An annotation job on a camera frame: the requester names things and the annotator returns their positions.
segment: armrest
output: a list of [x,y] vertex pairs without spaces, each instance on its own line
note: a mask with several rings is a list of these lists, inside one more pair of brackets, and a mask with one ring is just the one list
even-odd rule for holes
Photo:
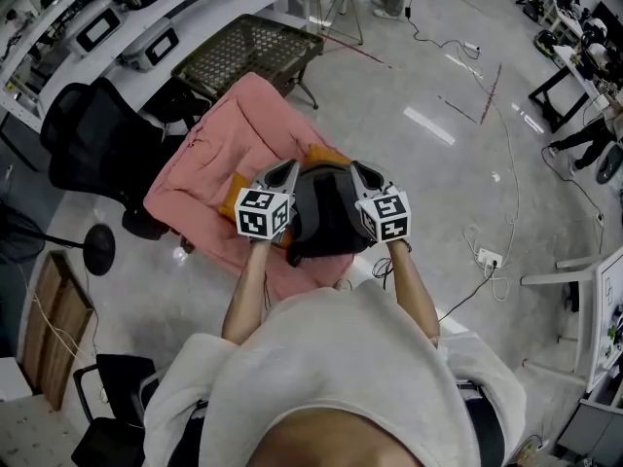
[[87,403],[85,391],[82,388],[82,377],[87,372],[92,372],[95,369],[97,369],[97,364],[89,365],[84,369],[78,369],[76,372],[74,372],[74,382],[76,384],[76,389],[78,390],[78,398],[80,399],[82,410],[85,411],[85,415],[87,416],[87,420],[89,421],[89,423],[93,422],[93,415],[91,413],[91,409],[89,408],[89,404]]

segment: wooden board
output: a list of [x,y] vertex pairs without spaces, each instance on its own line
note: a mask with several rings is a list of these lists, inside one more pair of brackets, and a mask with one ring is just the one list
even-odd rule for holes
[[[91,313],[92,307],[89,300],[78,283],[70,278],[51,321],[54,327],[63,331],[60,336],[74,353],[77,352],[77,349],[71,339],[80,344]],[[48,338],[43,356],[41,390],[46,395],[53,410],[60,410],[73,361],[73,355],[67,351],[67,348],[58,338],[54,336]]]
[[[61,253],[50,253],[41,268],[35,294],[48,319],[54,315],[58,300],[67,283],[67,271],[69,271],[69,266]],[[41,309],[33,299],[28,313],[21,365],[30,380],[30,385],[35,388],[40,385],[43,348],[48,338],[53,336],[50,327],[41,315]]]

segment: forearm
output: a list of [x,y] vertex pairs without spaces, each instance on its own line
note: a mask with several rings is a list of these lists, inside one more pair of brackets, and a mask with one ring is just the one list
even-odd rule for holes
[[435,346],[439,339],[439,320],[435,305],[416,269],[407,244],[393,240],[387,244],[393,264],[398,304],[414,319]]
[[266,260],[270,249],[269,240],[251,244],[251,253],[238,279],[223,322],[221,337],[227,341],[240,345],[260,326]]

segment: fan base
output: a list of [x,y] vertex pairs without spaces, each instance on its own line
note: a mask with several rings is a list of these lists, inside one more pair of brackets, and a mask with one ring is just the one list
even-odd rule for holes
[[89,273],[105,275],[115,261],[115,236],[107,225],[93,225],[85,237],[82,257]]

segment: white cube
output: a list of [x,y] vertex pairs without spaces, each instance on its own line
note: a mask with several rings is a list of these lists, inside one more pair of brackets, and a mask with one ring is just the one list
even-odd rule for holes
[[241,189],[236,200],[236,226],[240,235],[273,240],[290,223],[290,196]]
[[390,242],[411,234],[411,208],[405,192],[357,202],[361,224],[377,242]]

